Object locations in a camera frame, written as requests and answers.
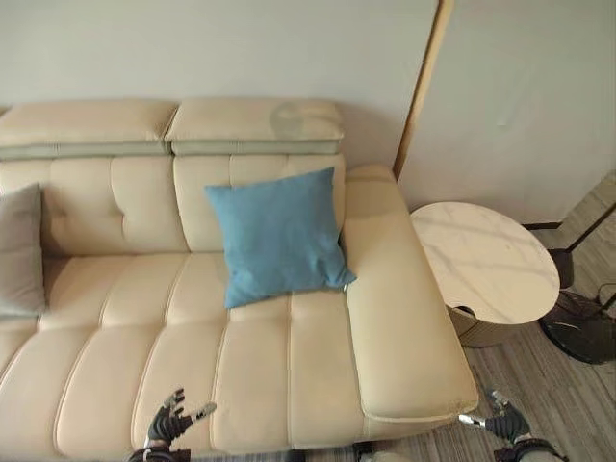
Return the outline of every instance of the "white wall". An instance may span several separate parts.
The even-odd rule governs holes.
[[[2,0],[0,105],[332,98],[348,163],[391,165],[434,10],[435,0]]]
[[[616,167],[614,0],[456,0],[400,184],[561,221]]]

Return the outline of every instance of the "baseboard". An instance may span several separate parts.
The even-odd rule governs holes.
[[[548,223],[528,223],[523,224],[523,227],[528,231],[533,231],[535,229],[558,229],[558,227],[562,224],[562,221],[550,221]]]

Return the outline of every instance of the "sofa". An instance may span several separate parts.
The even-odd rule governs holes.
[[[189,410],[218,405],[174,444],[198,456],[404,437],[474,409],[392,172],[347,171],[342,138],[335,105],[319,100],[65,101],[0,115],[0,191],[42,188],[48,304],[0,320],[0,458],[122,459],[178,387]],[[325,167],[357,279],[225,310],[203,187]]]

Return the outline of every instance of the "floor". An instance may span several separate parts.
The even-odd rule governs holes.
[[[616,200],[611,172],[556,230],[536,231],[547,247],[566,246]],[[609,218],[574,254],[572,290],[594,298],[599,287],[616,282],[616,217]],[[616,286],[603,286],[607,300]],[[527,415],[533,434],[550,440],[572,462],[616,461],[616,363],[590,366],[562,353],[538,324],[526,326],[504,344],[466,348],[477,385],[496,388]],[[488,415],[483,399],[478,414]],[[413,462],[490,462],[501,440],[459,423],[403,440],[382,442],[379,449]],[[278,462],[282,454],[229,457],[225,462]],[[308,462],[352,462],[349,448],[311,451]]]

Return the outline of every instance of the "sofa backrest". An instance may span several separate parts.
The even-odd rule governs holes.
[[[206,185],[335,167],[342,226],[341,125],[315,100],[24,104],[0,115],[0,193],[41,184],[50,255],[221,251]]]

